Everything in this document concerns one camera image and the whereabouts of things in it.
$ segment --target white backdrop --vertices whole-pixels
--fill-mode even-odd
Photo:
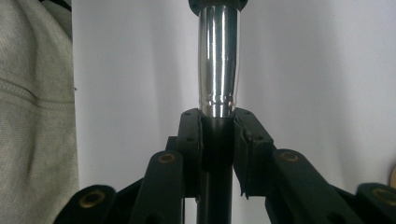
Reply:
[[[188,0],[73,2],[80,187],[122,189],[198,106],[198,18]],[[237,106],[278,148],[350,192],[396,163],[396,1],[249,0]],[[233,223],[267,223],[239,197]],[[188,201],[187,223],[194,223]]]

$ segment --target gray knit fabric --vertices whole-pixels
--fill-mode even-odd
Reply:
[[[51,223],[78,191],[71,13],[0,1],[0,223]]]

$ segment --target gray fabric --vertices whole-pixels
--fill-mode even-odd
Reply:
[[[78,190],[70,23],[51,3],[0,1],[1,223],[51,223]]]

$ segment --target chrome tube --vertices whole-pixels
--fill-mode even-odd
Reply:
[[[199,15],[199,105],[212,118],[227,118],[235,107],[239,14],[233,7],[213,6]]]

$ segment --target metal cylinder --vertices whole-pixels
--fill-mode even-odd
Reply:
[[[227,118],[235,107],[239,14],[233,7],[212,6],[199,15],[200,110],[212,118]]]

